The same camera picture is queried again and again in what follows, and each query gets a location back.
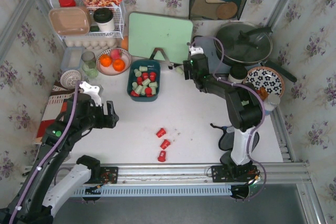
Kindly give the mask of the red coffee capsule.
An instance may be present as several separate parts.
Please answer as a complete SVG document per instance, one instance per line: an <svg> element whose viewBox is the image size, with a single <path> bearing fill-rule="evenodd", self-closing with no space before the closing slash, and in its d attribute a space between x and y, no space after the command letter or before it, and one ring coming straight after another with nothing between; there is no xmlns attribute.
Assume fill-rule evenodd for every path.
<svg viewBox="0 0 336 224"><path fill-rule="evenodd" d="M155 82L155 80L156 80L156 73L155 72L150 72L149 73L149 79L151 80L151 82Z"/></svg>
<svg viewBox="0 0 336 224"><path fill-rule="evenodd" d="M160 128L160 129L157 131L156 136L157 136L158 138L161 138L161 137L164 136L165 134L166 134L166 130L165 130L165 128Z"/></svg>
<svg viewBox="0 0 336 224"><path fill-rule="evenodd" d="M137 94L134 90L131 91L130 93L133 97L139 97L140 95Z"/></svg>
<svg viewBox="0 0 336 224"><path fill-rule="evenodd" d="M150 87L147 87L147 88L145 89L145 95L146 95L147 97L152 96L152 89L151 89Z"/></svg>
<svg viewBox="0 0 336 224"><path fill-rule="evenodd" d="M166 161L166 151L160 151L158 159L159 162L165 162Z"/></svg>
<svg viewBox="0 0 336 224"><path fill-rule="evenodd" d="M142 85L143 79L142 77L137 77L137 84Z"/></svg>
<svg viewBox="0 0 336 224"><path fill-rule="evenodd" d="M171 145L171 142L169 141L169 140L167 140L167 139L165 139L163 142L162 142L162 144L160 145L160 147L161 147L161 149L162 150L165 150L168 146L170 146Z"/></svg>
<svg viewBox="0 0 336 224"><path fill-rule="evenodd" d="M146 80L146 79L148 79L149 78L149 74L147 73L147 72L143 72L142 73L142 79L143 80Z"/></svg>

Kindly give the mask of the teal plastic storage basket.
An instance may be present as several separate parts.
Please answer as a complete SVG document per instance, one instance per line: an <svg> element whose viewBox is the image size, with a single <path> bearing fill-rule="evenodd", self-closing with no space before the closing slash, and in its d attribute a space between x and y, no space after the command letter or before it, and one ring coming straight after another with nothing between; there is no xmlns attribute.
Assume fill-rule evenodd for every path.
<svg viewBox="0 0 336 224"><path fill-rule="evenodd" d="M137 60L130 65L127 94L135 102L153 102L160 91L161 66L155 60Z"/></svg>

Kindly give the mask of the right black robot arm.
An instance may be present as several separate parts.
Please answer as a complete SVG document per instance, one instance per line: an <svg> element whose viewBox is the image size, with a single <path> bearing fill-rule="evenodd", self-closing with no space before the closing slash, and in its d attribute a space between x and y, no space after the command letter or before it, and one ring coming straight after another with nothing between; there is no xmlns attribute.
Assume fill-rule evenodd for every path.
<svg viewBox="0 0 336 224"><path fill-rule="evenodd" d="M237 85L214 77L209 72L208 58L204 54L183 61L185 79L192 79L197 89L217 95L226 101L230 126L222 126L218 147L224 151L220 163L233 180L246 178L256 171L249 157L259 143L256 127L265 115L259 97L253 94L254 86Z"/></svg>

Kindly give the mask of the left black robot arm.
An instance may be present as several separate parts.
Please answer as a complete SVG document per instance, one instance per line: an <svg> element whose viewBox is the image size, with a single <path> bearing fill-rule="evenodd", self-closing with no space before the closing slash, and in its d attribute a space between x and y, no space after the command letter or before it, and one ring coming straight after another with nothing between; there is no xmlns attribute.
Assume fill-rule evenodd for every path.
<svg viewBox="0 0 336 224"><path fill-rule="evenodd" d="M52 223L60 207L79 186L99 174L99 160L84 155L46 199L49 186L74 145L92 129L112 129L117 116L113 102L95 105L88 94L73 95L66 110L47 127L38 155L21 189L1 209L1 223Z"/></svg>

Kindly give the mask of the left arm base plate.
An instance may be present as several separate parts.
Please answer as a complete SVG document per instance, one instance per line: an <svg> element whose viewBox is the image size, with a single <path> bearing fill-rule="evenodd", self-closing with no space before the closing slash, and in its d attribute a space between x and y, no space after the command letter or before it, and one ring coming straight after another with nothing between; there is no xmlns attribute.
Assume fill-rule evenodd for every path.
<svg viewBox="0 0 336 224"><path fill-rule="evenodd" d="M87 184L116 184L118 171L118 167L101 167L98 177L90 179Z"/></svg>

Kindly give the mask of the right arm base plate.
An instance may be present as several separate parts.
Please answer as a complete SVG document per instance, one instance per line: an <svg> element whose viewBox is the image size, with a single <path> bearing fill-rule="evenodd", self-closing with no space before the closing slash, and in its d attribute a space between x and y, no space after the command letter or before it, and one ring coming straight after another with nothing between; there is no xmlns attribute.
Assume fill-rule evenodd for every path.
<svg viewBox="0 0 336 224"><path fill-rule="evenodd" d="M224 168L223 165L211 166L211 177L214 183L247 183L259 175L260 171L253 166L252 170L248 171L246 174L239 175L237 178L233 178L228 170Z"/></svg>

